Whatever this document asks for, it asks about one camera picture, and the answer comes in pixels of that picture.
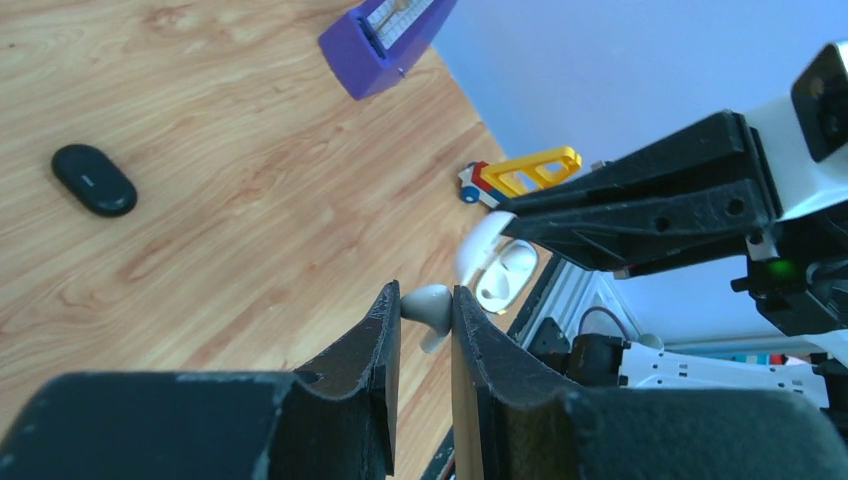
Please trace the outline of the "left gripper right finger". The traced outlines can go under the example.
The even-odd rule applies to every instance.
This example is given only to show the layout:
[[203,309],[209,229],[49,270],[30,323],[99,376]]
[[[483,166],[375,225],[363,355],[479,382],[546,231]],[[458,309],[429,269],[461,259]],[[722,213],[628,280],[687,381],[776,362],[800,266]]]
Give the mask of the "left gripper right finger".
[[584,387],[452,302],[460,479],[843,479],[847,448],[797,394]]

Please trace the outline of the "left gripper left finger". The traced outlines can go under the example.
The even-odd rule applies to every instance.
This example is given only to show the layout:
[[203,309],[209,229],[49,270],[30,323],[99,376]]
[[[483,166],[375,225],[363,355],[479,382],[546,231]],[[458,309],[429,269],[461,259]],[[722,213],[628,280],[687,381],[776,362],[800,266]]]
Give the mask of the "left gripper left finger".
[[74,372],[1,442],[5,479],[383,479],[395,470],[400,290],[292,370]]

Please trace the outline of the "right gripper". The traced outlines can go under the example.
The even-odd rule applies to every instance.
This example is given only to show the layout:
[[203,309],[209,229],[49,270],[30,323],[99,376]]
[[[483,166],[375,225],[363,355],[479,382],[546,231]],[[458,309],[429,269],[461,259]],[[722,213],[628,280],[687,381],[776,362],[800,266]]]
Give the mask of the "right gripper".
[[[504,235],[594,271],[663,272],[738,256],[772,225],[745,117],[713,113],[564,184],[516,197]],[[847,326],[847,200],[748,240],[732,281],[787,336]]]

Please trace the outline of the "white earbud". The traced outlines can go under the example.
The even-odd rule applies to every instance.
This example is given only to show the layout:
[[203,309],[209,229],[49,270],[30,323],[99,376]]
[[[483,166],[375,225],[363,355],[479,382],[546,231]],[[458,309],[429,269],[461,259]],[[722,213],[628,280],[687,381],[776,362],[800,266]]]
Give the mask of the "white earbud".
[[442,284],[425,285],[403,295],[400,315],[428,328],[420,342],[425,353],[433,353],[446,339],[452,327],[452,302],[450,289]]

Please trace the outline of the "white earbud charging case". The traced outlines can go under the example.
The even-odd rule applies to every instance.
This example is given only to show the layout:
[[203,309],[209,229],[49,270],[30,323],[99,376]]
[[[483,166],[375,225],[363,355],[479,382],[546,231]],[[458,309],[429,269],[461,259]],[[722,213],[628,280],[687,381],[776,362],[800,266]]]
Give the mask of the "white earbud charging case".
[[515,214],[487,214],[462,241],[454,260],[458,283],[468,287],[481,308],[503,314],[518,299],[539,264],[539,254],[524,240],[508,240]]

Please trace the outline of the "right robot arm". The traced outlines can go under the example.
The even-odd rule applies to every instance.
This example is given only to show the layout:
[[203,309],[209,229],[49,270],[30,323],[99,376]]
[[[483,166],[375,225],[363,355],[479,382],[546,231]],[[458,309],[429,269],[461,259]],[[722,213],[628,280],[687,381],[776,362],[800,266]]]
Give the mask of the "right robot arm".
[[721,111],[590,174],[507,201],[509,237],[594,271],[645,276],[744,256],[731,281],[789,337],[832,358],[756,365],[579,335],[586,385],[789,391],[847,406],[847,111],[776,101]]

